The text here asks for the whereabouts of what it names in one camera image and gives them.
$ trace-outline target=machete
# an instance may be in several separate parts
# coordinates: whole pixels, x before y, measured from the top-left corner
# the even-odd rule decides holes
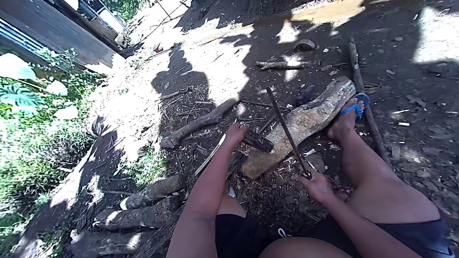
[[[299,175],[300,175],[300,176],[304,176],[304,177],[307,178],[308,180],[311,180],[312,175],[311,175],[311,173],[306,169],[306,167],[304,167],[304,163],[303,163],[303,160],[304,160],[304,159],[301,158],[300,153],[298,152],[298,148],[297,148],[297,146],[295,145],[295,142],[293,142],[293,139],[292,139],[292,137],[291,137],[290,131],[288,130],[287,125],[285,124],[285,121],[284,121],[284,119],[282,118],[282,114],[280,113],[279,106],[277,106],[276,99],[274,98],[273,92],[271,91],[271,89],[269,88],[269,86],[266,87],[266,91],[267,91],[267,93],[268,93],[269,98],[271,99],[271,102],[273,103],[273,107],[274,107],[274,110],[276,111],[277,118],[279,119],[279,122],[280,122],[280,124],[282,125],[282,128],[284,128],[284,131],[285,131],[285,134],[287,135],[288,141],[290,142],[291,147],[293,148],[293,152],[295,153],[295,156],[297,157],[297,159],[300,161],[301,167],[302,167],[302,169],[303,169],[303,173],[299,173]]]

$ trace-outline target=soil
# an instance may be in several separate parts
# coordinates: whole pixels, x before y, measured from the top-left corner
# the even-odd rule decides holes
[[[26,231],[28,243],[36,232],[62,224],[63,215],[55,215],[59,214],[56,207],[74,221],[84,221],[79,226],[70,224],[72,228],[100,230],[91,226],[93,218],[106,208],[118,207],[122,196],[80,197],[82,189],[136,192],[129,180],[113,180],[124,177],[122,173],[114,176],[120,164],[135,162],[148,145],[159,148],[158,139],[229,97],[269,103],[262,89],[270,86],[280,106],[296,106],[301,101],[298,96],[314,98],[338,76],[352,78],[351,36],[394,171],[434,201],[452,230],[451,239],[459,243],[459,103],[455,101],[459,97],[459,23],[454,22],[459,19],[459,5],[420,0],[255,2],[233,7],[225,1],[162,1],[172,19],[157,5],[136,16],[133,23],[138,25],[130,27],[131,37],[140,43],[128,55],[125,67],[94,96],[93,120],[98,123],[93,127],[105,131],[99,130],[98,141],[74,170],[75,181],[69,185],[78,187],[67,199],[61,196],[63,189],[71,192],[69,188],[56,191],[51,202],[65,201],[43,208],[43,214],[52,214],[54,219],[44,222],[46,217],[37,216]],[[294,52],[301,39],[312,40],[317,49]],[[158,44],[164,50],[156,54],[153,50]],[[310,66],[261,72],[255,63],[284,60],[308,61]],[[189,93],[159,101],[161,95],[188,87]],[[394,114],[401,110],[408,111]],[[191,191],[197,180],[194,171],[236,118],[257,131],[274,115],[269,107],[240,103],[219,124],[204,127],[185,137],[176,150],[168,150],[168,174],[181,173],[188,179],[180,196]],[[267,134],[276,125],[259,133]],[[300,152],[315,149],[308,159],[330,176],[337,194],[347,199],[352,185],[340,171],[340,151],[331,146],[337,143],[326,137],[327,129],[306,139]],[[373,145],[366,124],[358,124],[357,131]],[[278,228],[301,235],[327,215],[291,178],[297,169],[299,163],[290,155],[256,180],[242,173],[230,177],[237,200],[273,236]]]

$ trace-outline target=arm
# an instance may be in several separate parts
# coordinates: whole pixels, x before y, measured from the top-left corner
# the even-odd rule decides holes
[[[336,198],[330,183],[322,174],[315,172],[311,180],[305,177],[299,177],[298,180],[315,201],[327,208],[363,258],[420,258],[409,247]]]
[[[202,172],[180,216],[167,258],[217,257],[215,218],[224,194],[228,162],[234,147],[242,141],[248,126],[233,124],[225,140]]]

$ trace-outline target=hand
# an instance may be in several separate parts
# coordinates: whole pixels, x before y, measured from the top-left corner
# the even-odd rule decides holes
[[[244,135],[246,132],[249,130],[249,125],[248,124],[240,124],[240,123],[234,123],[232,124],[229,128],[228,131],[226,131],[226,137],[225,140],[223,141],[224,145],[227,145],[231,149],[234,149],[236,145],[238,145],[242,139],[244,138]]]
[[[308,180],[304,176],[299,176],[298,181],[306,187],[308,193],[316,202],[319,202],[322,206],[326,206],[327,203],[336,198],[331,189],[331,184],[321,173],[312,172],[311,174],[311,180]]]

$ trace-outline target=person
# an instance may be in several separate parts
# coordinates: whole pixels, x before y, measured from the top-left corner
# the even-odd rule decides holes
[[[320,173],[298,178],[330,213],[308,236],[271,242],[237,200],[224,194],[231,152],[248,130],[233,124],[188,197],[167,258],[454,257],[436,206],[400,180],[356,133],[365,106],[352,98],[328,131],[341,145],[342,168],[354,186],[350,200],[338,199]]]

